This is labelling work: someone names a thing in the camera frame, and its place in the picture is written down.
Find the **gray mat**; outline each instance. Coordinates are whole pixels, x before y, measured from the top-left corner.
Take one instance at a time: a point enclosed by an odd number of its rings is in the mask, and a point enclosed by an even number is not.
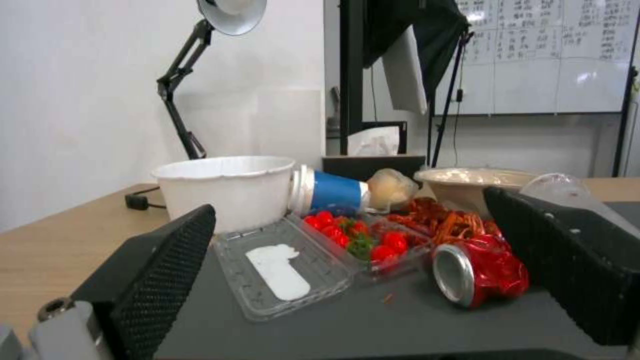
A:
[[[640,203],[610,205],[639,225]],[[383,303],[389,294],[392,300]],[[619,359],[626,351],[593,343],[543,289],[466,311],[450,304],[423,271],[353,286],[281,318],[251,323],[210,251],[156,357],[336,359],[535,348],[590,359]]]

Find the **lamp arm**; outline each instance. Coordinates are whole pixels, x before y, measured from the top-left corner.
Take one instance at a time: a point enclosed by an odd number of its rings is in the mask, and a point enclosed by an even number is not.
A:
[[[169,66],[169,69],[157,80],[158,95],[162,98],[164,105],[169,112],[169,116],[171,116],[173,126],[175,126],[175,130],[178,132],[178,137],[180,138],[190,160],[206,158],[207,152],[196,136],[191,131],[187,131],[184,126],[182,118],[178,113],[178,109],[173,103],[173,92],[178,85],[180,85],[182,80],[193,72],[193,65],[198,61],[200,55],[202,55],[207,46],[211,44],[211,32],[213,30],[213,26],[209,24],[208,21],[199,21],[193,28],[193,32],[187,41],[184,43],[184,46],[182,46],[178,56],[175,58],[171,66]],[[189,58],[187,58],[187,55],[196,43],[197,47],[191,53]]]

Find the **red can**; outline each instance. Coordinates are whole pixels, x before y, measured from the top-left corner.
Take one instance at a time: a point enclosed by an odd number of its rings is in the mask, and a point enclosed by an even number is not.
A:
[[[519,297],[529,288],[524,264],[509,243],[493,235],[438,246],[433,275],[447,299],[465,307],[479,306],[488,297]]]

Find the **cherry tomato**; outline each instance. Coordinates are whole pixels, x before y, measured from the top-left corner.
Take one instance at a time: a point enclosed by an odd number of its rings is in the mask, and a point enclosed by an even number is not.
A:
[[[320,223],[320,228],[324,229],[329,225],[333,225],[333,215],[329,211],[320,211],[316,214],[316,220]]]
[[[329,239],[344,235],[342,229],[336,225],[329,225],[322,229],[322,233]]]
[[[316,219],[315,217],[309,215],[307,217],[305,217],[305,222],[307,224],[309,224],[311,227],[313,227],[314,229],[320,231],[322,230],[321,226],[320,226],[320,222],[318,221],[318,219]]]
[[[347,246],[349,246],[349,242],[350,242],[349,236],[346,236],[345,234],[334,236],[333,238],[331,238],[331,240],[333,240],[333,242],[335,242],[336,244],[340,245],[340,247],[343,249],[346,249]]]
[[[398,254],[391,246],[378,245],[371,250],[371,261],[385,261],[397,258]]]
[[[349,235],[358,236],[359,234],[369,235],[369,228],[362,220],[356,221],[349,229]]]
[[[406,241],[406,233],[403,231],[386,232],[382,237],[382,244],[394,249],[399,255],[402,255],[409,250],[409,245]]]

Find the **plastic food container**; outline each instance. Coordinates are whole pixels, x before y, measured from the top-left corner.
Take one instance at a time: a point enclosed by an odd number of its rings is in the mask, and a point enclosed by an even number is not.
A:
[[[227,233],[284,216],[294,163],[274,156],[210,158],[165,165],[152,175],[172,220],[211,204],[216,209],[216,233]]]
[[[517,192],[535,177],[528,172],[494,168],[433,168],[413,176],[429,186],[436,200],[446,208],[476,212],[483,219],[491,218],[482,193],[484,188],[498,186]]]
[[[381,243],[382,236],[387,231],[405,232],[407,233],[410,242],[416,241],[421,245],[410,247],[410,249],[402,256],[390,261],[372,262],[368,260],[361,260],[356,258],[346,249],[338,246],[318,230],[309,226],[301,218],[289,215],[289,219],[298,227],[302,228],[317,243],[328,249],[336,258],[339,258],[344,264],[352,268],[355,274],[369,281],[388,279],[389,277],[394,277],[407,271],[415,270],[424,264],[428,259],[428,254],[433,248],[431,238],[425,234],[420,234],[401,224],[388,221],[386,218],[362,213],[358,214],[355,219],[362,220],[367,224],[374,240],[374,246]]]
[[[299,253],[289,260],[289,264],[310,286],[308,293],[296,300],[279,299],[246,255],[259,247],[280,244]],[[353,269],[293,224],[290,217],[258,229],[223,234],[212,246],[245,317],[256,322],[336,295],[347,289],[353,280]]]
[[[545,174],[526,184],[520,193],[569,208],[593,211],[640,239],[640,230],[627,219],[596,200],[580,179],[566,174]]]

